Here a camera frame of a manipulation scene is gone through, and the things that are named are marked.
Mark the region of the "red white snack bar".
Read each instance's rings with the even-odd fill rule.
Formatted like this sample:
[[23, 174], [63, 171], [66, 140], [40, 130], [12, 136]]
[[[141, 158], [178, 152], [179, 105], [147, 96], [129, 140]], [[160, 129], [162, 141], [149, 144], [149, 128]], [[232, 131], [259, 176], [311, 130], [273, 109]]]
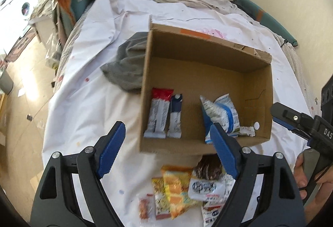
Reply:
[[166, 138], [165, 126], [173, 89], [153, 88], [145, 138]]

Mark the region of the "teal orange pillow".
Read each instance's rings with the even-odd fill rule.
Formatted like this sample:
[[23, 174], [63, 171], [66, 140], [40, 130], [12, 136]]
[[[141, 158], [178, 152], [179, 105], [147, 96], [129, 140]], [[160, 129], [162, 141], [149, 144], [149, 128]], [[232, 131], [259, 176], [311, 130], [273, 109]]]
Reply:
[[52, 0], [52, 18], [62, 46], [66, 44], [75, 24], [95, 0]]

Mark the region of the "yellow bear candy bar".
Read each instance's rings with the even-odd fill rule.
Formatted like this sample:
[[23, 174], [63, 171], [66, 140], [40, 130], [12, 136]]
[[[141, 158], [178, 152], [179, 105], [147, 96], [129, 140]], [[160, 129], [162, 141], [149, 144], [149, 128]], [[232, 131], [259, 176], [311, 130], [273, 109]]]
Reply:
[[155, 217], [156, 220], [170, 218], [170, 205], [165, 193], [164, 180], [162, 177], [153, 177], [151, 179], [154, 188], [155, 198]]

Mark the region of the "small white snack packet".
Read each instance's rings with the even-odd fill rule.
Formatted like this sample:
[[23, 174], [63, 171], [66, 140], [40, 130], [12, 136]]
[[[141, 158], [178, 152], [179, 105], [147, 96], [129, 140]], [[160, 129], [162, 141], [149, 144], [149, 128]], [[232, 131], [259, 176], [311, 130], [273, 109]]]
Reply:
[[240, 127], [239, 129], [240, 136], [248, 136], [248, 137], [255, 137], [256, 131], [253, 126], [250, 127]]

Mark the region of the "brown white Tiandsen pastry pack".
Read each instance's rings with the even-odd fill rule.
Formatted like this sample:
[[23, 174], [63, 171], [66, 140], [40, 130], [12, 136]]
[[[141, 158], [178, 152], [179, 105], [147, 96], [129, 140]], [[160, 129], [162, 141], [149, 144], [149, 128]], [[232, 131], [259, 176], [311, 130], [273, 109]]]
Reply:
[[222, 202], [226, 189], [222, 181], [225, 174], [217, 154], [203, 155], [191, 175], [189, 198], [201, 202]]

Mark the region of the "brown cardboard box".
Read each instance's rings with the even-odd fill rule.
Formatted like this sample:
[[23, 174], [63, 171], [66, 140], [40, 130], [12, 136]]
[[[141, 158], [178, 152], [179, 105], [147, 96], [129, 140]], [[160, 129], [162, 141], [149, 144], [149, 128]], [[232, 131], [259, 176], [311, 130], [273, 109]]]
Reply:
[[175, 138], [141, 137], [141, 152], [203, 155], [215, 153], [204, 141], [200, 96], [213, 101], [229, 94], [242, 126], [259, 124], [255, 137], [239, 136], [242, 146], [270, 140], [273, 103], [269, 53], [199, 32], [153, 23], [147, 38], [142, 80], [140, 128], [146, 130], [153, 88], [183, 95], [181, 130]]

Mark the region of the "blue white chip bag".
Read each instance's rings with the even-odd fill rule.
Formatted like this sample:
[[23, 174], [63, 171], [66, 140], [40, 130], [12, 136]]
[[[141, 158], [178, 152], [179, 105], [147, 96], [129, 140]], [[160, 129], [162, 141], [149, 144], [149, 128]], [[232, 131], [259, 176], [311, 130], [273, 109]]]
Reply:
[[220, 96], [214, 102], [200, 96], [200, 102], [207, 145], [212, 144], [210, 129], [214, 123], [219, 123], [228, 136], [238, 137], [240, 132], [239, 116], [229, 94]]

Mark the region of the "grey cup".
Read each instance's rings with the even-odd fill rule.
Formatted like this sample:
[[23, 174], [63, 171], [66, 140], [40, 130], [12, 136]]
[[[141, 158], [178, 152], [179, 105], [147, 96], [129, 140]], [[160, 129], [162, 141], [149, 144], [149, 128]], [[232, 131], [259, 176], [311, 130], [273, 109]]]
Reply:
[[9, 95], [13, 87], [14, 87], [14, 82], [12, 81], [6, 69], [1, 70], [1, 77], [0, 77], [1, 91], [3, 91], [6, 95]]

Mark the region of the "red FOOD rice cake packet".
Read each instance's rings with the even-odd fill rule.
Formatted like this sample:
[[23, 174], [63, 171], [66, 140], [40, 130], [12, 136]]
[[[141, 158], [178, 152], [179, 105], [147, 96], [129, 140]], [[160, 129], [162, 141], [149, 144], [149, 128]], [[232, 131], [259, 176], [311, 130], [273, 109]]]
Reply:
[[201, 207], [201, 214], [203, 217], [203, 226], [210, 227], [218, 218], [220, 212], [224, 207], [223, 203], [204, 202]]

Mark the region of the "grey cloth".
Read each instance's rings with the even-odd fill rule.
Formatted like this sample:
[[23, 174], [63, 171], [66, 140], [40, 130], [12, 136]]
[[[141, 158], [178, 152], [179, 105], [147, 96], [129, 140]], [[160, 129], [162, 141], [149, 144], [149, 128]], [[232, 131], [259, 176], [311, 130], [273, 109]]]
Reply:
[[142, 87], [147, 32], [137, 32], [121, 44], [113, 60], [100, 69], [104, 77], [126, 92], [138, 93]]

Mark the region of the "small red clear snack packet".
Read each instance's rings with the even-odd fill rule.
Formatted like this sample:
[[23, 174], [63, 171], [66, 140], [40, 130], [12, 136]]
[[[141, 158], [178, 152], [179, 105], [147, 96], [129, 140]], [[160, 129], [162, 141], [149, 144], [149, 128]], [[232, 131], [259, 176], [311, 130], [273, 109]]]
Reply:
[[153, 194], [138, 195], [138, 213], [141, 222], [148, 222], [155, 217], [154, 203]]

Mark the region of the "navy white snack bar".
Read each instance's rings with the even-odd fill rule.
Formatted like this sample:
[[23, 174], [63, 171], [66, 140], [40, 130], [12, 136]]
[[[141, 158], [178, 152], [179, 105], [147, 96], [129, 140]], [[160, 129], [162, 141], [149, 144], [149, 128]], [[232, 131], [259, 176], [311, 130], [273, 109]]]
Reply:
[[181, 138], [182, 94], [173, 95], [170, 103], [169, 128], [167, 137]]

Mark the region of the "orange yellow snack bag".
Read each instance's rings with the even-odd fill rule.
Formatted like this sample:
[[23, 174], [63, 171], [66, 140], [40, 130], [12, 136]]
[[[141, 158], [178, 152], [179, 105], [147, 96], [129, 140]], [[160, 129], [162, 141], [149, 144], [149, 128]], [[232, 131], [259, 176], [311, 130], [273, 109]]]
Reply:
[[188, 195], [193, 168], [163, 165], [161, 173], [172, 219], [192, 207], [202, 205], [202, 201], [193, 200]]

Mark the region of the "white washing machine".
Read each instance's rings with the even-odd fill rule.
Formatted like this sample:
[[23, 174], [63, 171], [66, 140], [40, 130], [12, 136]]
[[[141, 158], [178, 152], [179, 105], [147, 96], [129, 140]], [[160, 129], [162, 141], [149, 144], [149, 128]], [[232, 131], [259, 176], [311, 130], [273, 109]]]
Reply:
[[28, 28], [33, 10], [33, 0], [2, 0], [1, 2], [1, 41], [5, 46], [13, 46]]

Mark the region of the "white printed bed sheet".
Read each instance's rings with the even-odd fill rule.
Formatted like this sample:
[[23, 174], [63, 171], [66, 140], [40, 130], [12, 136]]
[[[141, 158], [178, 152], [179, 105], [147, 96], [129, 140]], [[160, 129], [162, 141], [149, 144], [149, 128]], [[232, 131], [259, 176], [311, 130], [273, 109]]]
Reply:
[[[149, 32], [147, 68], [140, 94], [110, 83], [101, 66], [138, 32]], [[229, 94], [243, 126], [259, 125], [255, 137], [239, 137], [254, 152], [284, 154], [291, 167], [306, 142], [274, 123], [273, 102], [297, 111], [308, 107], [281, 50], [282, 39], [240, 14], [224, 15], [182, 3], [95, 0], [83, 22], [59, 90], [50, 101], [42, 159], [94, 145], [114, 123], [126, 139], [102, 184], [126, 226], [140, 226], [137, 196], [152, 190], [164, 164], [194, 166], [214, 152], [207, 145], [200, 96]], [[183, 95], [179, 139], [144, 138], [152, 88]]]

